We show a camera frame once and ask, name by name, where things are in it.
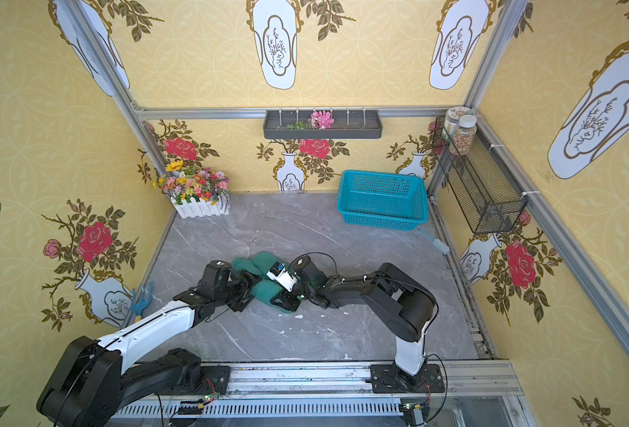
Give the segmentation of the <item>teal plastic basket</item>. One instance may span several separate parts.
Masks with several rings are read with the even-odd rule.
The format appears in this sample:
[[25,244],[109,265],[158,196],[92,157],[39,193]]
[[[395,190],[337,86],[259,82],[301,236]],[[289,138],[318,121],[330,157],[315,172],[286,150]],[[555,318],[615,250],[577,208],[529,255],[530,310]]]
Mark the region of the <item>teal plastic basket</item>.
[[337,208],[348,224],[394,231],[413,231],[429,219],[424,181],[404,174],[346,170]]

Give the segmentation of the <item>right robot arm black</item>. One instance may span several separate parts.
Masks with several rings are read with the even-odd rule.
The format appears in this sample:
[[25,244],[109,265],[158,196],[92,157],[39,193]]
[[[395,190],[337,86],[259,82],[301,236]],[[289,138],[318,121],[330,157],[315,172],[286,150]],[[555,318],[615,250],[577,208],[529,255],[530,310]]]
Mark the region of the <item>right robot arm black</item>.
[[282,286],[270,304],[286,311],[309,301],[323,309],[366,305],[375,313],[396,337],[394,362],[370,366],[367,382],[375,393],[445,391],[440,366],[428,364],[425,355],[425,334],[439,313],[437,300],[394,264],[346,279],[325,275],[304,255],[291,266],[274,263],[268,278]]

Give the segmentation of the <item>green long pants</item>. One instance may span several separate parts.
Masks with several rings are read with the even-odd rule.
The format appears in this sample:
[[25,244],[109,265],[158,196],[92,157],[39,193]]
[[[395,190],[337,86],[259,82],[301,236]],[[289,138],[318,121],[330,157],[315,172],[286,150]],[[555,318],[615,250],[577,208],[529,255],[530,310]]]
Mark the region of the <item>green long pants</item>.
[[268,272],[275,263],[282,264],[282,260],[267,251],[259,252],[252,258],[238,257],[231,262],[232,267],[237,272],[246,270],[260,278],[259,283],[250,292],[254,300],[281,312],[294,312],[300,306],[300,301],[298,299],[289,300],[286,289],[268,277]]

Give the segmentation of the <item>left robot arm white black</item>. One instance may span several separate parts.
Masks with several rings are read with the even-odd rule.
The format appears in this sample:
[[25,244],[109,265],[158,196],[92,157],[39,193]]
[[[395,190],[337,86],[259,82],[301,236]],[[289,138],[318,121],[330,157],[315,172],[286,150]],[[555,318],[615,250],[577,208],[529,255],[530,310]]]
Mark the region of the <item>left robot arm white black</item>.
[[103,426],[119,409],[151,394],[212,390],[201,359],[189,350],[169,350],[148,362],[143,357],[209,320],[218,307],[240,311],[260,281],[246,270],[217,270],[210,282],[176,295],[125,329],[75,339],[38,398],[38,412],[56,426]]

